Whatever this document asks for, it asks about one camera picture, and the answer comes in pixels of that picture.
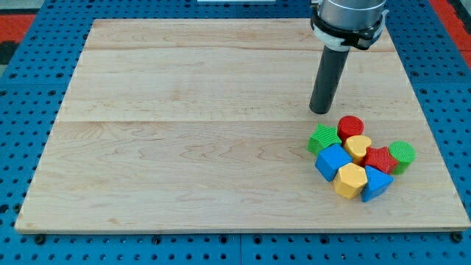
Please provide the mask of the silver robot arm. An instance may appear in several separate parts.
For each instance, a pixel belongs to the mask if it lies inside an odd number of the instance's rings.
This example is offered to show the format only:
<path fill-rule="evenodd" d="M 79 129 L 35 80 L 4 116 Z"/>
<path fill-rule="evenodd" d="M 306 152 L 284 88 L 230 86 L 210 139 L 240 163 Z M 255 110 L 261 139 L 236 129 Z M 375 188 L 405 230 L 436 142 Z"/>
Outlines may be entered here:
<path fill-rule="evenodd" d="M 376 24 L 386 0 L 321 0 L 319 17 L 337 29 L 362 30 Z"/>

